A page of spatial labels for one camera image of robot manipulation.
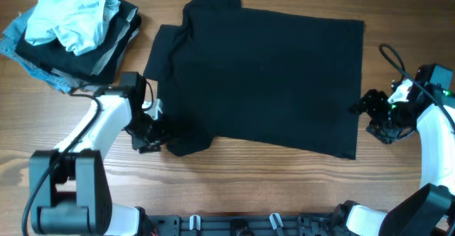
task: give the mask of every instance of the white cloth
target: white cloth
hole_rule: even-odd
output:
[[[105,40],[118,0],[38,0],[25,39],[41,45],[58,38],[66,51],[81,55]]]

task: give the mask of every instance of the stack of folded clothes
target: stack of folded clothes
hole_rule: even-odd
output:
[[[62,92],[110,84],[139,32],[137,11],[125,0],[38,0],[5,29],[0,53]]]

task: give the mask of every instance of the black fabric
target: black fabric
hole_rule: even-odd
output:
[[[127,17],[133,9],[137,9],[137,7],[127,1],[120,0],[119,12],[110,21],[103,43],[95,50],[82,55],[76,56],[71,52],[67,52],[58,39],[43,45],[31,45],[25,41],[25,32],[16,46],[16,52],[21,57],[47,71],[56,68],[88,82],[100,84],[112,83],[117,70],[117,61],[126,48],[132,33],[141,24],[139,15],[136,15],[130,22],[127,34],[117,44],[114,53],[103,71],[99,75],[92,75],[92,69],[95,63],[115,45],[121,30],[127,24]]]
[[[192,0],[182,26],[161,26],[144,76],[157,80],[182,156],[214,136],[354,159],[362,21]]]

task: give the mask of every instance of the wood grain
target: wood grain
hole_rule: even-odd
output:
[[[36,1],[0,0],[0,28]],[[143,24],[122,69],[142,72],[159,26],[180,24],[190,0],[128,1],[139,6]],[[364,20],[363,92],[388,90],[399,77],[378,52],[383,42],[396,47],[412,75],[425,63],[455,69],[455,0],[242,1],[254,9]],[[57,93],[4,56],[0,102],[0,235],[18,235],[28,197],[28,158],[66,137],[89,102]],[[166,150],[139,155],[121,134],[105,169],[115,202],[140,205],[153,215],[297,214],[330,211],[347,199],[390,210],[419,187],[419,136],[386,146],[365,132],[368,122],[360,118],[356,161],[226,138],[182,158]]]

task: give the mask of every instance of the blue jeans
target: blue jeans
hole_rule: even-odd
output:
[[[45,81],[58,91],[69,92],[73,86],[67,79],[38,68],[14,52],[19,38],[26,30],[28,18],[30,18],[33,10],[34,7],[27,10],[6,27],[5,31],[3,31],[3,38],[0,40],[0,53],[19,63],[31,77]]]

